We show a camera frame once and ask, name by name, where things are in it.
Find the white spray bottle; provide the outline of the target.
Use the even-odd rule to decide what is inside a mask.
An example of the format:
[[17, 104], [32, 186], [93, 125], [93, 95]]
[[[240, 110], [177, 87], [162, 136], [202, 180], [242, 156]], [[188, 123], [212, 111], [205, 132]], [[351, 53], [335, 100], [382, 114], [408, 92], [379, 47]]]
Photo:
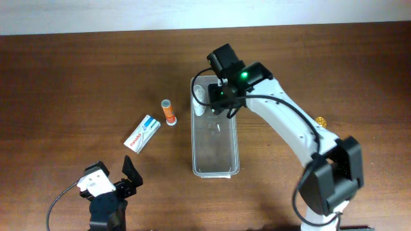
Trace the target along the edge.
[[200, 85], [195, 85], [193, 90], [193, 110], [195, 115], [200, 117], [206, 111], [206, 106], [202, 105], [206, 103], [206, 92]]

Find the clear plastic container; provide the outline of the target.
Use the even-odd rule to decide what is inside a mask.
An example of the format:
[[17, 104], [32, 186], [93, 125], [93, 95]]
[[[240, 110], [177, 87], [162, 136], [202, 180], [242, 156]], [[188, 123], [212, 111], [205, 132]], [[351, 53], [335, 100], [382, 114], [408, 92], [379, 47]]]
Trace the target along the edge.
[[217, 83], [215, 76], [199, 76], [191, 96], [191, 144], [193, 173], [200, 178], [231, 178], [240, 170], [240, 152], [236, 118], [227, 111], [215, 115], [209, 103], [208, 86]]

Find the orange effervescent tablet tube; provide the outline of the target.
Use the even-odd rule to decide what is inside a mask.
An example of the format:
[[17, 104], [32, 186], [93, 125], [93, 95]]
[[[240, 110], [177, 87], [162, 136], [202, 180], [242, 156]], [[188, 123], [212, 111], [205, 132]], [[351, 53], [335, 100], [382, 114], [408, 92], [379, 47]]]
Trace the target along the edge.
[[164, 112], [165, 118], [166, 118], [166, 123], [169, 126], [174, 126], [177, 124], [177, 118], [175, 117], [171, 105], [171, 101], [168, 99], [164, 99], [161, 101], [161, 107]]

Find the small jar gold lid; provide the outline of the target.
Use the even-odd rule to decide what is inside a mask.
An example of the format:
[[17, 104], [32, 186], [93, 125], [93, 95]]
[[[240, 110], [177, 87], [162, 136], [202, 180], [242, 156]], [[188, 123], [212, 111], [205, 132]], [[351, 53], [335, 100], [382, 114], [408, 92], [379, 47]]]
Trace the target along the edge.
[[327, 126], [327, 121], [323, 117], [317, 117], [315, 121], [323, 128]]

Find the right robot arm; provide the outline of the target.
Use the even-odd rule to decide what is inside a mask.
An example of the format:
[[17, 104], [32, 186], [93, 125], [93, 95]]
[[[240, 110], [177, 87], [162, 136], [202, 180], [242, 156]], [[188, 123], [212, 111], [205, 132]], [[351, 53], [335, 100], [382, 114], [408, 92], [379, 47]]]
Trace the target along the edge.
[[339, 230], [343, 210], [364, 185], [360, 143], [328, 131], [284, 92], [261, 63], [225, 64], [209, 61], [220, 85], [209, 90], [209, 107], [216, 114], [227, 109], [232, 117], [245, 107], [264, 119], [289, 145], [304, 171], [292, 194], [292, 205], [301, 197], [307, 211], [301, 230]]

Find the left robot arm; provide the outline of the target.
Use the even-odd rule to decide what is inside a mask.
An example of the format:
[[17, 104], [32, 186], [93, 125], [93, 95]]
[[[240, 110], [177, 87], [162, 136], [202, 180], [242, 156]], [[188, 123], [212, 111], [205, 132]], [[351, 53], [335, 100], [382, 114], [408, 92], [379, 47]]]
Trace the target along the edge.
[[116, 183], [109, 180], [109, 170], [102, 161], [87, 168], [76, 186], [80, 196], [89, 200], [91, 230], [126, 230], [126, 199], [136, 194], [143, 179], [129, 156], [125, 156], [122, 173], [126, 176]]

